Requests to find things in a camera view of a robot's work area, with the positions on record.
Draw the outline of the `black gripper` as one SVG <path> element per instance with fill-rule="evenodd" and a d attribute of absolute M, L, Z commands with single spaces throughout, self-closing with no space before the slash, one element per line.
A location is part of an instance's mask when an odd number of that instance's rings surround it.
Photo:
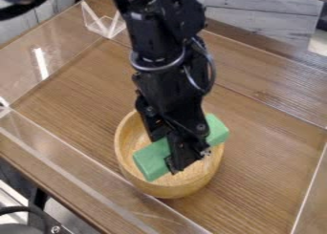
<path fill-rule="evenodd" d="M 151 60 L 132 52 L 131 63 L 138 91 L 135 108 L 151 141 L 167 138 L 164 163 L 175 175 L 210 151 L 202 101 L 214 86 L 211 55 L 203 43 L 191 43 L 170 61 Z"/>

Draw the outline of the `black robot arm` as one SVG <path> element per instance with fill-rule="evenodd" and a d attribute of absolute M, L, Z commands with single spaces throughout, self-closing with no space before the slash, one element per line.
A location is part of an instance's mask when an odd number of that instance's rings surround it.
<path fill-rule="evenodd" d="M 202 110 L 216 69 L 199 36 L 198 0 L 112 0 L 127 24 L 135 108 L 151 140 L 167 140 L 163 165 L 174 174 L 204 158 L 210 126 Z"/>

